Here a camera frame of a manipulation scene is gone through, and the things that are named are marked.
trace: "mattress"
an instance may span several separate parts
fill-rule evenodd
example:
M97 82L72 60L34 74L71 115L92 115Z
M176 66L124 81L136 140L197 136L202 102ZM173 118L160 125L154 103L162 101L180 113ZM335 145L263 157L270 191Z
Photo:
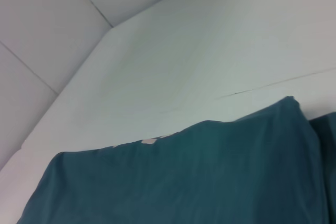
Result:
M111 29L0 171L0 222L16 223L62 151L231 121L293 95L336 110L333 0L163 0Z

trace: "bed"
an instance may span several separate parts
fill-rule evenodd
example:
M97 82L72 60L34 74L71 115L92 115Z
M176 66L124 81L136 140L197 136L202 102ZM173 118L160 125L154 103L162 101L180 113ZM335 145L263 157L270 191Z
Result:
M332 1L163 0L111 29L0 171L0 222L17 222L59 152L231 121L286 95L309 119L336 110Z

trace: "white mattress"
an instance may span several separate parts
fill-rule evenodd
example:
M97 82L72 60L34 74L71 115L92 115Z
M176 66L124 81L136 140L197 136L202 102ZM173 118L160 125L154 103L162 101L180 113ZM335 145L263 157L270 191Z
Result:
M334 0L164 0L100 42L0 171L0 222L16 223L48 162L230 121L294 95L336 110Z

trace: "white bed sheet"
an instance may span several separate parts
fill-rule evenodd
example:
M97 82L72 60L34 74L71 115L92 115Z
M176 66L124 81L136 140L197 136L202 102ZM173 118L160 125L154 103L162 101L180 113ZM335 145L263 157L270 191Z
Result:
M164 0L113 28L0 171L0 222L18 220L58 152L230 121L286 95L308 118L336 110L332 1Z

